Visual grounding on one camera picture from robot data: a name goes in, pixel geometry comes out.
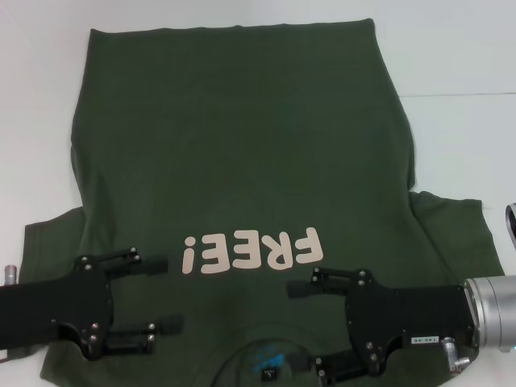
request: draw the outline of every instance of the silver cylinder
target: silver cylinder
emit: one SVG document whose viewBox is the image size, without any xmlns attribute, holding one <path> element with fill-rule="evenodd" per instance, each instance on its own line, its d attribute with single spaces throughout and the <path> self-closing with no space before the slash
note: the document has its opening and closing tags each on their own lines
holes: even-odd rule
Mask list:
<svg viewBox="0 0 516 387">
<path fill-rule="evenodd" d="M 6 273 L 6 283 L 5 286 L 8 285 L 16 285 L 16 272 L 18 269 L 13 264 L 8 264 L 5 268 Z"/>
<path fill-rule="evenodd" d="M 516 347 L 516 276 L 466 280 L 479 348 Z"/>
</svg>

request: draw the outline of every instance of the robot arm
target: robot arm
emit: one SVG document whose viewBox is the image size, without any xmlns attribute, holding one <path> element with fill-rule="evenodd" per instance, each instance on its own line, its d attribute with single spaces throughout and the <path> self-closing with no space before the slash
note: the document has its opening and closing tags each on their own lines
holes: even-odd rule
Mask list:
<svg viewBox="0 0 516 387">
<path fill-rule="evenodd" d="M 379 376 L 389 355 L 404 347 L 442 346 L 450 373 L 456 375 L 472 361 L 458 357 L 456 344 L 504 352 L 516 345 L 516 277 L 394 289 L 379 284 L 368 270 L 314 268 L 310 281 L 291 281 L 287 291 L 291 298 L 346 297 L 343 323 L 352 349 L 312 356 L 303 365 L 315 368 L 321 385 Z"/>
<path fill-rule="evenodd" d="M 0 349 L 66 339 L 74 342 L 87 360 L 152 353 L 157 334 L 179 333 L 181 316 L 114 327 L 111 281 L 167 271 L 166 256 L 144 259 L 136 248 L 79 256 L 72 272 L 51 281 L 16 285 L 13 267 L 7 267 L 6 286 L 0 287 Z"/>
</svg>

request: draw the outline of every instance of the t-shirt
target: t-shirt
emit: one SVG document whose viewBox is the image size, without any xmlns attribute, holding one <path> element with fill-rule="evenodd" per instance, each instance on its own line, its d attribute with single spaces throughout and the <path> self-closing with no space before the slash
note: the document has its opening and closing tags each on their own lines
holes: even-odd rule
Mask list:
<svg viewBox="0 0 516 387">
<path fill-rule="evenodd" d="M 23 279 L 80 254 L 165 253 L 168 274 L 113 282 L 114 318 L 185 326 L 151 356 L 52 343 L 41 375 L 57 385 L 312 387 L 287 355 L 349 349 L 344 298 L 289 300 L 287 281 L 315 265 L 397 287 L 502 274 L 479 202 L 410 192 L 410 126 L 370 19 L 92 30 L 72 162 L 83 207 L 27 227 Z M 446 379 L 442 350 L 409 349 L 346 385 Z"/>
</svg>

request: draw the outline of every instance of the white surface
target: white surface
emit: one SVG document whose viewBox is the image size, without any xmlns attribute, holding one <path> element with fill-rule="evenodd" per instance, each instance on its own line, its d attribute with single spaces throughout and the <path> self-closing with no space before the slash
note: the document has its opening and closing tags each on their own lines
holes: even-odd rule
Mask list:
<svg viewBox="0 0 516 387">
<path fill-rule="evenodd" d="M 504 224 L 516 202 L 516 2 L 302 0 L 0 0 L 0 268 L 19 264 L 23 226 L 81 204 L 70 127 L 90 28 L 226 27 L 373 18 L 417 149 L 417 190 L 479 198 L 502 265 L 516 274 Z M 44 351 L 0 364 L 0 384 L 39 379 Z M 486 352 L 450 386 L 514 385 L 516 354 Z"/>
</svg>

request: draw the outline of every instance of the white letter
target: white letter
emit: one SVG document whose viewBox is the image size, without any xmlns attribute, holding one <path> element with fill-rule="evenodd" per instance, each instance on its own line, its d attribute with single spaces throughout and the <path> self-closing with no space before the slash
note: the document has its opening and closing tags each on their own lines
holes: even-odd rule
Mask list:
<svg viewBox="0 0 516 387">
<path fill-rule="evenodd" d="M 236 244 L 233 249 L 237 254 L 249 254 L 248 260 L 233 260 L 233 266 L 236 268 L 259 268 L 261 266 L 260 256 L 260 236 L 256 230 L 237 230 L 235 238 L 247 239 L 244 244 Z"/>
<path fill-rule="evenodd" d="M 189 236 L 185 239 L 185 245 L 192 247 L 195 245 L 195 238 Z M 187 248 L 183 253 L 183 274 L 190 274 L 194 268 L 195 251 L 192 248 Z"/>
<path fill-rule="evenodd" d="M 309 264 L 310 262 L 317 262 L 323 258 L 323 248 L 319 242 L 317 231 L 313 227 L 306 229 L 307 238 L 301 238 L 296 240 L 296 248 L 303 250 L 309 248 L 310 252 L 305 254 L 297 254 L 296 261 L 300 264 Z"/>
<path fill-rule="evenodd" d="M 274 270 L 285 270 L 292 267 L 292 248 L 290 247 L 289 235 L 286 232 L 280 233 L 281 245 L 268 235 L 262 236 L 261 242 L 271 249 L 267 257 L 267 263 L 271 268 Z M 283 264 L 277 261 L 280 256 L 283 256 L 285 260 Z"/>
<path fill-rule="evenodd" d="M 226 236 L 224 234 L 211 234 L 202 237 L 204 244 L 215 243 L 214 248 L 210 248 L 202 252 L 202 258 L 205 260 L 217 259 L 216 264 L 204 264 L 201 267 L 201 273 L 214 274 L 225 272 L 231 267 L 229 264 L 229 255 L 227 254 Z"/>
</svg>

